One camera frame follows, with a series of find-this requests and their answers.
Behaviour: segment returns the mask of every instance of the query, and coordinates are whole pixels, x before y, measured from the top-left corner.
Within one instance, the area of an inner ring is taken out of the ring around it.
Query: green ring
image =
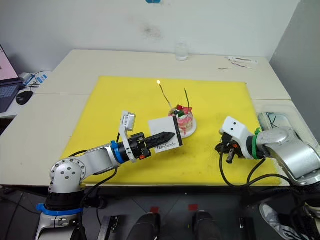
[[[255,130],[255,135],[253,136],[252,138],[252,156],[254,159],[258,160],[259,158],[257,157],[257,137],[258,137],[258,134],[260,132],[260,128],[257,128]]]
[[[254,159],[258,159],[257,157],[257,137],[258,135],[254,135],[252,138],[252,156]]]

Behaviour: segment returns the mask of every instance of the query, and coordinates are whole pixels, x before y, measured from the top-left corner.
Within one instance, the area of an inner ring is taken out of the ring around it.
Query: laptop
[[[22,81],[0,45],[0,113],[7,111],[22,84]]]

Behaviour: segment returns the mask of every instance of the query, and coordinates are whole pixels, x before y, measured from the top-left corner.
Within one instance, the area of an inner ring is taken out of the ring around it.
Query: black shoe
[[[193,216],[192,230],[196,240],[222,240],[220,230],[214,219],[206,211],[198,211]]]
[[[139,218],[126,240],[155,240],[159,237],[161,218],[158,213],[147,213]]]

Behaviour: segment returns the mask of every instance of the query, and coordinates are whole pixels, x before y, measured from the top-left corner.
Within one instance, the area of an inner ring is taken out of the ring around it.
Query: yellow foam mat
[[[116,140],[123,110],[136,114],[134,131],[128,132],[129,135],[143,132],[146,137],[150,136],[148,120],[166,117],[170,110],[158,79],[172,106],[188,105],[184,88],[187,90],[197,129],[182,140],[182,147],[161,153],[152,150],[149,158],[122,164],[107,184],[225,185],[219,171],[219,154],[214,150],[221,139],[219,129],[224,120],[232,116],[251,132],[259,127],[243,82],[100,76],[61,158]],[[233,164],[227,164],[224,159],[223,167],[230,182],[243,184],[257,163],[257,160],[235,157]],[[90,176],[85,183],[100,182],[112,172]],[[271,173],[276,173],[276,169],[273,162],[267,160],[253,178]],[[279,179],[271,177],[257,185],[279,183]]]

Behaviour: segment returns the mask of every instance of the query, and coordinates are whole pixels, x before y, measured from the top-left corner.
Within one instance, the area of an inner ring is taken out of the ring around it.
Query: black cable
[[[39,87],[40,87],[40,86],[38,86],[38,85],[34,85],[34,86],[30,85],[30,86],[24,87],[23,89],[27,89],[27,88],[36,89],[36,88],[39,88]]]
[[[31,87],[33,86],[33,85],[35,85],[36,84],[36,82],[34,82],[31,86],[30,86],[30,90],[29,91],[31,91]]]
[[[8,199],[8,198],[5,198],[5,197],[3,197],[3,196],[0,196],[0,199],[3,199],[3,200],[5,200],[5,201],[8,201],[8,202],[10,202],[10,203],[12,203],[12,204],[18,205],[20,208],[28,211],[28,212],[31,213],[31,214],[40,215],[40,213],[35,212],[35,211],[31,211],[31,210],[29,210],[28,208],[26,208],[25,206],[22,206],[21,204],[18,204],[17,202],[12,201],[12,200],[10,200],[10,199]]]
[[[254,168],[252,168],[251,172],[248,175],[248,178],[246,179],[246,183],[250,182],[250,179],[252,177],[252,175],[254,174],[254,172],[266,161],[266,159],[262,159],[257,165],[254,166]]]
[[[101,182],[97,183],[96,185],[94,185],[85,195],[84,197],[81,199],[81,202],[79,204],[80,208],[83,208],[84,207],[84,203],[85,203],[85,200],[86,198],[97,188],[99,187],[100,185],[104,184],[105,182],[109,181],[110,179],[112,179],[118,172],[118,168],[116,168],[114,170],[114,173],[107,177],[106,179],[102,180]],[[79,221],[79,230],[80,230],[80,233],[81,233],[81,237],[82,237],[82,240],[87,240],[87,236],[86,236],[86,233],[84,231],[84,224],[82,222],[82,212],[79,212],[78,214],[78,221]]]
[[[14,221],[16,212],[17,212],[17,210],[18,210],[18,207],[19,207],[19,205],[20,205],[20,202],[21,202],[24,194],[25,194],[24,192],[21,194],[21,196],[20,196],[20,198],[19,198],[19,201],[17,202],[17,204],[16,204],[16,206],[15,206],[15,209],[14,209],[14,211],[13,211],[12,217],[11,217],[10,222],[9,222],[9,226],[8,226],[6,232],[5,232],[4,240],[7,240],[7,239],[8,239],[8,234],[9,234],[9,231],[10,231],[10,228],[11,228],[11,225],[12,225],[12,222]]]
[[[36,72],[35,74],[31,74],[32,78],[31,78],[30,80],[35,79],[35,81],[38,82],[38,80],[36,79],[36,76],[37,76],[37,74],[39,74],[39,73],[43,73],[43,71],[38,71],[38,72]]]
[[[95,213],[96,213],[96,218],[98,219],[98,222],[99,222],[99,224],[101,226],[101,221],[100,221],[100,217],[99,217],[99,208],[96,209]]]
[[[225,176],[225,173],[224,173],[224,169],[223,169],[223,156],[224,156],[224,146],[221,146],[221,149],[220,149],[221,153],[220,153],[220,158],[219,158],[219,169],[220,169],[220,173],[221,173],[221,176],[224,180],[224,182],[230,186],[230,187],[233,187],[233,188],[246,188],[246,187],[249,187],[250,185],[262,180],[262,179],[266,179],[266,178],[271,178],[271,177],[275,177],[275,178],[281,178],[281,179],[284,179],[286,180],[289,184],[290,184],[290,179],[285,177],[285,176],[282,176],[280,174],[266,174],[266,175],[263,175],[263,176],[259,176],[257,178],[255,178],[254,180],[246,183],[246,184],[243,184],[243,185],[233,185],[232,183],[230,183],[226,176]]]
[[[277,116],[274,117],[273,121],[271,121],[271,118],[269,116],[269,113],[266,113],[266,115],[268,116],[268,119],[270,121],[271,127],[275,127],[275,128],[279,128],[278,126],[276,126],[274,123],[276,121]]]
[[[74,156],[77,156],[78,154],[83,154],[83,153],[85,153],[86,151],[88,151],[88,150],[77,151],[76,153],[70,155],[69,158],[74,157]]]

